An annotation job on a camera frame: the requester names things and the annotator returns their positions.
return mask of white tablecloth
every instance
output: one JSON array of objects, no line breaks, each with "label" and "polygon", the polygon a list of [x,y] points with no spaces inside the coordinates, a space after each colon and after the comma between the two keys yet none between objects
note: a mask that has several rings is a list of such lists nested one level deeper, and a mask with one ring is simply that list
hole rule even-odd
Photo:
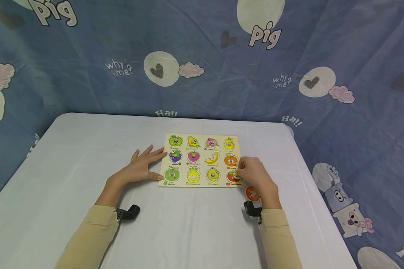
[{"label": "white tablecloth", "polygon": [[[0,193],[0,269],[52,268],[105,180],[166,133],[236,135],[278,184],[305,269],[356,268],[305,162],[283,124],[69,113],[58,117]],[[152,167],[159,172],[160,163]],[[257,219],[243,189],[132,185],[101,268],[265,268]]]}]

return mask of wooden puzzle board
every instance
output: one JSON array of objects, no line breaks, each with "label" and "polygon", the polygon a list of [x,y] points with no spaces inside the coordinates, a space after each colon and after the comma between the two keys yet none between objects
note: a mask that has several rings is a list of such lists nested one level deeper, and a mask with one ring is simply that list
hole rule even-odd
[{"label": "wooden puzzle board", "polygon": [[238,137],[168,133],[159,187],[244,188],[236,174],[241,157]]}]

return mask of blue fabric backdrop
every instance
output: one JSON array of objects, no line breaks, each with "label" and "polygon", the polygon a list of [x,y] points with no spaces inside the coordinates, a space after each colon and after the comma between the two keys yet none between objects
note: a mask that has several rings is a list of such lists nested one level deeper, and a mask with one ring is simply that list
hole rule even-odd
[{"label": "blue fabric backdrop", "polygon": [[283,122],[358,267],[404,269],[404,0],[0,0],[0,190],[70,111]]}]

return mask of beige sleeve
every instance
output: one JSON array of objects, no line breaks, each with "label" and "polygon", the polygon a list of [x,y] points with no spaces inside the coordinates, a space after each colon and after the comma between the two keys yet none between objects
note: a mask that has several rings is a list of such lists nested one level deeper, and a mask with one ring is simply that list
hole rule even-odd
[{"label": "beige sleeve", "polygon": [[263,209],[259,225],[268,269],[302,269],[289,223],[281,209]]},{"label": "beige sleeve", "polygon": [[119,226],[115,210],[114,207],[92,206],[55,269],[98,269]]}]

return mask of cartoon pig print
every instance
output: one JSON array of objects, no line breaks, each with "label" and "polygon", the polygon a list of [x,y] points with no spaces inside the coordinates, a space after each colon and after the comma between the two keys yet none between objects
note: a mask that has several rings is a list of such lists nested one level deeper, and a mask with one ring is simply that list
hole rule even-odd
[{"label": "cartoon pig print", "polygon": [[332,181],[332,187],[327,189],[324,195],[332,213],[353,203],[353,199],[344,191],[342,182],[335,184],[334,181]]},{"label": "cartoon pig print", "polygon": [[359,210],[359,204],[351,204],[334,213],[344,230],[343,237],[362,236],[363,233],[373,233],[373,224],[370,219],[364,218]]}]

